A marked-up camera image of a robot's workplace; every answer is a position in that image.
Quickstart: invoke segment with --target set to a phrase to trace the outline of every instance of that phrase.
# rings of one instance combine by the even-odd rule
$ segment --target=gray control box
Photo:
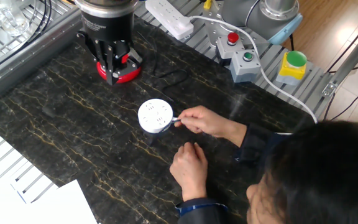
[[[221,54],[222,59],[229,59],[233,56],[234,52],[244,50],[244,45],[239,39],[235,45],[231,46],[227,43],[227,36],[218,37],[218,42],[216,43],[219,53]]]
[[[233,54],[229,68],[235,83],[255,82],[260,62],[254,50],[241,50]]]

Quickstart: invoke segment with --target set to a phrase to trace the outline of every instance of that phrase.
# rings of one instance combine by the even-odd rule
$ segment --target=white circular object
[[[172,107],[163,100],[151,99],[144,102],[137,113],[139,124],[148,133],[157,134],[172,123]]]

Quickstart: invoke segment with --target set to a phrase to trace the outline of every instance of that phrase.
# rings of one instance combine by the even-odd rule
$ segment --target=power strip
[[[194,26],[167,0],[147,0],[146,9],[178,40],[190,35]]]

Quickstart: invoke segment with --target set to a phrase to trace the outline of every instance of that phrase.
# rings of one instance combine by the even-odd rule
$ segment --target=marble surface
[[[178,115],[205,105],[273,131],[293,131],[311,118],[251,83],[235,85],[229,70],[142,21],[135,22],[134,42],[145,60],[143,72],[112,87],[84,49],[69,46],[0,97],[0,135],[57,185],[78,179],[101,223],[176,223],[180,188],[169,166],[181,145],[196,141],[209,160],[209,196],[229,206],[234,223],[246,223],[246,188],[257,171],[233,161],[236,147],[173,127],[149,146],[137,120],[139,106],[161,98]],[[154,78],[156,47],[156,75],[176,69],[189,74],[165,94],[162,88],[184,74]]]

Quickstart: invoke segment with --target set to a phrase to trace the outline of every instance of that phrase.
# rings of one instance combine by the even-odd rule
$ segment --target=green cap
[[[246,52],[244,56],[242,56],[242,59],[244,59],[246,62],[250,62],[254,58],[254,55]]]
[[[306,65],[306,63],[308,62],[308,59],[306,58],[306,55],[304,53],[294,50],[294,51],[288,53],[287,61],[292,66],[302,67],[302,66]]]

